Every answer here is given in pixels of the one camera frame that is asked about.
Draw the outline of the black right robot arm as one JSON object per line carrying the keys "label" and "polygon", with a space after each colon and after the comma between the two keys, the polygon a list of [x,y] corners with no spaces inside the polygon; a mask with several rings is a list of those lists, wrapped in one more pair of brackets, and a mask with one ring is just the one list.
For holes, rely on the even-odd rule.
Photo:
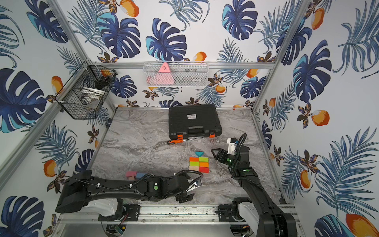
{"label": "black right robot arm", "polygon": [[211,150],[215,160],[228,166],[232,178],[248,194],[235,198],[233,217],[242,219],[257,237],[296,237],[297,225],[290,213],[283,212],[263,188],[256,171],[250,166],[249,148],[238,146],[233,155],[217,148]]}

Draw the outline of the lime green rectangular block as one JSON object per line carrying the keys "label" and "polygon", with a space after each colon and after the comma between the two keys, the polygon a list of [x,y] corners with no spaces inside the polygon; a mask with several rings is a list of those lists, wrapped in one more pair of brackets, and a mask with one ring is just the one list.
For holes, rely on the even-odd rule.
{"label": "lime green rectangular block", "polygon": [[209,162],[209,158],[207,158],[207,157],[199,157],[198,160],[201,163],[208,163]]}

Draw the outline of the orange rectangular block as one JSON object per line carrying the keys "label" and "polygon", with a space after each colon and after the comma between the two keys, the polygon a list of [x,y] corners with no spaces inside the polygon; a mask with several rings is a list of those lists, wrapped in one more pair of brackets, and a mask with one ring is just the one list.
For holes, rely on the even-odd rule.
{"label": "orange rectangular block", "polygon": [[190,157],[189,161],[190,162],[199,162],[199,158],[198,157]]}

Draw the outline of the orange square block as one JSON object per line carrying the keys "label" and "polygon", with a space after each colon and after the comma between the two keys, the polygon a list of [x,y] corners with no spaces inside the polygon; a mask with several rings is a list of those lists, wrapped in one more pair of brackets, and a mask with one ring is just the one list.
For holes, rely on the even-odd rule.
{"label": "orange square block", "polygon": [[200,162],[199,166],[200,167],[209,167],[209,163],[208,162]]}

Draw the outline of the natural wood rectangular block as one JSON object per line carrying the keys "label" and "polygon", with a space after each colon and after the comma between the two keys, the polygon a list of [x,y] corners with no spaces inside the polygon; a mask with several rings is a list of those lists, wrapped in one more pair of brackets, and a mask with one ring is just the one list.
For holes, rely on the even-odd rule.
{"label": "natural wood rectangular block", "polygon": [[189,166],[189,170],[199,171],[199,167],[198,166]]}

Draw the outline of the red rectangular block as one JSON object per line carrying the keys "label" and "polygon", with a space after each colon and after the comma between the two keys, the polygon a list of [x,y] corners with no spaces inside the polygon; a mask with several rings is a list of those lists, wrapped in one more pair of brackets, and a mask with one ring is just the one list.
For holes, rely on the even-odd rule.
{"label": "red rectangular block", "polygon": [[209,173],[210,169],[208,167],[202,167],[200,166],[198,169],[199,172],[201,173]]}

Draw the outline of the teal triangle block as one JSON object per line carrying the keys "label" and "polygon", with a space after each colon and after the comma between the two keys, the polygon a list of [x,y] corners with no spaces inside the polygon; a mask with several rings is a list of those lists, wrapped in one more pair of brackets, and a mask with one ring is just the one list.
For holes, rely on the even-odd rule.
{"label": "teal triangle block", "polygon": [[195,151],[195,156],[196,156],[196,157],[203,157],[203,156],[204,156],[204,152],[201,152],[201,151]]}

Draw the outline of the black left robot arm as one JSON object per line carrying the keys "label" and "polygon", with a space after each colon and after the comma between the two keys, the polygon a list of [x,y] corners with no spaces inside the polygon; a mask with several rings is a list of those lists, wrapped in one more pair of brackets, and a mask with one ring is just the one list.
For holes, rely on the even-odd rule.
{"label": "black left robot arm", "polygon": [[199,177],[191,179],[189,173],[196,172],[182,170],[170,177],[146,174],[137,181],[129,181],[99,178],[92,176],[91,170],[84,170],[66,180],[55,211],[78,212],[91,201],[106,198],[161,201],[175,197],[180,203],[187,202],[193,199],[193,195],[188,195],[190,188],[203,177],[198,172]]}

